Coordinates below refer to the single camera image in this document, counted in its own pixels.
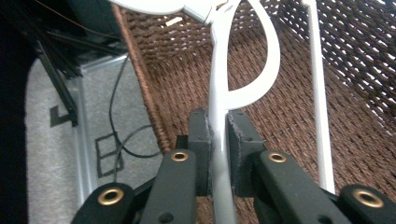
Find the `gray carpet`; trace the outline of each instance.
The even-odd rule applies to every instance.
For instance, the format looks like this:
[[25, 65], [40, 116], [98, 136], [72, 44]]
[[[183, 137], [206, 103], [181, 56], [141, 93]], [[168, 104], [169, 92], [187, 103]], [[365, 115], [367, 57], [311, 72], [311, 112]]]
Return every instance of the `gray carpet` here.
[[[90, 72], [83, 78], [91, 136], [88, 140], [91, 141], [94, 155], [95, 140], [111, 134], [107, 112], [119, 71], [120, 64], [110, 65], [100, 71]], [[26, 96], [30, 223], [69, 223], [78, 210], [72, 127], [70, 122], [50, 127], [50, 108], [56, 105], [60, 108], [60, 114], [65, 114], [64, 106], [41, 62], [36, 61], [29, 76]], [[149, 124], [134, 69], [129, 63], [117, 89], [113, 118], [121, 140], [134, 129]], [[112, 136], [97, 142], [101, 154], [115, 148]], [[126, 146], [140, 154], [152, 154], [159, 150], [151, 129], [138, 133]], [[156, 175], [162, 156], [142, 160], [123, 153], [122, 158], [124, 169], [119, 172], [119, 182], [136, 188]], [[110, 171], [114, 156], [100, 163], [104, 173]], [[98, 179], [98, 184], [100, 186], [111, 181], [112, 176], [105, 176]]]

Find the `electrical cord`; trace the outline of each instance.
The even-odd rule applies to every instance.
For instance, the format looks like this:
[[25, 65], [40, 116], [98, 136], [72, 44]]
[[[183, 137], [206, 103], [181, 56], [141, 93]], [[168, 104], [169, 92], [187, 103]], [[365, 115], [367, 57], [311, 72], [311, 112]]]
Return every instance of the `electrical cord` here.
[[125, 144], [128, 142], [129, 139], [131, 139], [136, 133], [138, 133], [138, 132], [140, 132], [140, 131], [148, 128], [148, 127], [151, 127], [151, 124], [144, 125], [144, 126], [141, 126], [141, 127], [137, 128], [135, 131], [133, 131], [130, 134], [128, 134], [128, 136], [122, 142], [119, 139], [119, 136], [118, 136], [118, 134], [116, 132], [116, 128], [114, 126], [114, 120], [113, 120], [113, 112], [112, 112], [113, 111], [113, 103], [114, 103], [114, 98], [116, 96], [117, 87], [119, 86], [119, 83], [120, 83], [120, 78], [122, 77], [122, 73], [123, 73], [123, 71], [125, 69], [125, 65], [127, 64], [128, 59], [129, 59], [129, 54], [125, 58], [124, 62], [122, 63], [121, 69], [120, 69], [119, 74], [117, 76], [116, 84], [114, 85], [113, 92], [111, 92], [110, 106], [109, 106], [109, 109], [108, 109], [108, 118], [109, 118], [109, 121], [110, 121], [111, 131], [114, 134], [114, 138], [116, 139], [116, 145], [117, 145], [117, 156], [116, 156], [115, 165], [114, 165], [114, 182], [117, 181], [117, 164], [118, 164], [118, 161], [120, 159], [120, 155], [121, 155], [122, 150], [124, 150], [129, 155], [137, 157], [137, 158], [140, 158], [140, 159], [153, 158], [153, 157], [156, 157], [156, 156], [161, 154], [161, 152], [156, 152], [156, 153], [151, 154], [151, 155], [139, 155], [139, 154], [136, 154], [136, 153], [130, 151], [128, 148], [125, 147]]
[[134, 130], [133, 132], [131, 132], [130, 134], [128, 134], [128, 136], [121, 142], [121, 144], [117, 146], [117, 154], [116, 154], [116, 159], [115, 159], [115, 161], [114, 161], [114, 168], [113, 168], [113, 171], [114, 171], [114, 182], [117, 182], [117, 172], [118, 172], [118, 171], [117, 171], [117, 164], [119, 163], [119, 160], [120, 160], [120, 155], [121, 155], [121, 152], [122, 152], [122, 147], [124, 147], [125, 144], [126, 144], [135, 134], [137, 134], [137, 133], [139, 133], [140, 131], [143, 131], [143, 130], [145, 130], [145, 129], [147, 129], [147, 128], [150, 128], [150, 127], [152, 127], [152, 125], [151, 125], [151, 124], [147, 124], [147, 125], [143, 125], [143, 126], [137, 128], [136, 130]]
[[111, 38], [115, 38], [115, 39], [121, 40], [119, 37], [116, 37], [116, 36], [114, 36], [114, 35], [103, 34], [103, 33], [94, 31], [94, 30], [92, 30], [92, 29], [90, 29], [90, 28], [87, 28], [87, 27], [81, 25], [80, 23], [78, 23], [78, 22], [76, 22], [76, 21], [73, 21], [73, 20], [67, 18], [67, 17], [64, 16], [62, 13], [56, 11], [55, 9], [52, 9], [51, 7], [45, 5], [44, 3], [42, 3], [42, 2], [40, 2], [40, 1], [38, 1], [38, 0], [35, 0], [35, 2], [38, 3], [40, 6], [42, 6], [42, 7], [46, 8], [46, 9], [48, 9], [49, 11], [55, 13], [56, 15], [60, 16], [60, 17], [63, 18], [64, 20], [69, 21], [69, 22], [75, 24], [76, 26], [78, 26], [78, 27], [80, 27], [80, 28], [82, 28], [82, 29], [84, 29], [84, 30], [86, 30], [86, 31], [88, 31], [88, 32], [91, 32], [91, 33], [96, 34], [96, 35], [102, 35], [102, 36], [111, 37]]

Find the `white metal rod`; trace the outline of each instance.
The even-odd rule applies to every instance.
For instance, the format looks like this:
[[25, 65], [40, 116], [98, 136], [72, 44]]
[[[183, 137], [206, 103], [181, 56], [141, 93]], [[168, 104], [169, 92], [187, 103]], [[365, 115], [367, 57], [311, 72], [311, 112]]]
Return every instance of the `white metal rod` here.
[[309, 16], [309, 41], [311, 47], [311, 63], [314, 85], [319, 184], [321, 188], [334, 193], [332, 150], [330, 147], [329, 121], [327, 117], [317, 2], [315, 0], [303, 0], [303, 4], [308, 6]]
[[228, 93], [227, 53], [233, 14], [239, 1], [229, 2], [219, 9], [212, 23], [213, 41], [212, 67], [209, 87], [208, 121], [212, 135], [212, 196], [214, 222], [217, 224], [236, 224], [233, 192], [228, 161], [228, 139], [226, 119], [228, 109], [225, 99]]

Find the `woven wicker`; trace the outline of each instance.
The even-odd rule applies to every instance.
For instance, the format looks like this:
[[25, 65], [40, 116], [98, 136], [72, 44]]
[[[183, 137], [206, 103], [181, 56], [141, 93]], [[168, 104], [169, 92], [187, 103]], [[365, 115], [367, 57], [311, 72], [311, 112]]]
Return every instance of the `woven wicker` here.
[[[274, 87], [244, 108], [271, 149], [281, 149], [318, 182], [312, 75], [305, 9], [292, 0], [262, 1], [281, 48]], [[318, 1], [337, 190], [362, 183], [396, 199], [396, 3]], [[212, 45], [208, 27], [182, 14], [148, 16], [113, 7], [128, 45], [158, 143], [171, 150], [188, 134], [190, 112], [207, 106]], [[182, 21], [167, 26], [175, 17]], [[265, 33], [243, 2], [234, 17], [229, 85], [262, 70]], [[235, 199], [241, 223], [257, 223], [252, 201]], [[210, 199], [198, 199], [198, 223], [212, 221]]]

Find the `brass grommet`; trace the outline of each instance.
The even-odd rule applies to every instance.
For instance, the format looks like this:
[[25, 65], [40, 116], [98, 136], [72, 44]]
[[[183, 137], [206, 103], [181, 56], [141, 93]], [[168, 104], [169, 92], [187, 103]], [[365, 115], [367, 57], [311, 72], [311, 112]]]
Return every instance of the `brass grommet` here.
[[[110, 193], [114, 193], [115, 196], [108, 198], [108, 194]], [[99, 195], [98, 202], [101, 205], [112, 205], [119, 202], [123, 198], [123, 195], [124, 193], [122, 189], [119, 188], [106, 189]]]
[[172, 155], [172, 160], [174, 161], [186, 161], [189, 158], [189, 154], [185, 152], [177, 152]]
[[270, 158], [271, 161], [274, 161], [274, 162], [286, 161], [286, 157], [284, 157], [282, 154], [279, 154], [276, 152], [270, 153], [270, 155], [268, 157]]
[[384, 202], [372, 192], [365, 189], [355, 189], [352, 192], [352, 195], [358, 200], [360, 203], [367, 205], [373, 208], [380, 208], [384, 206]]

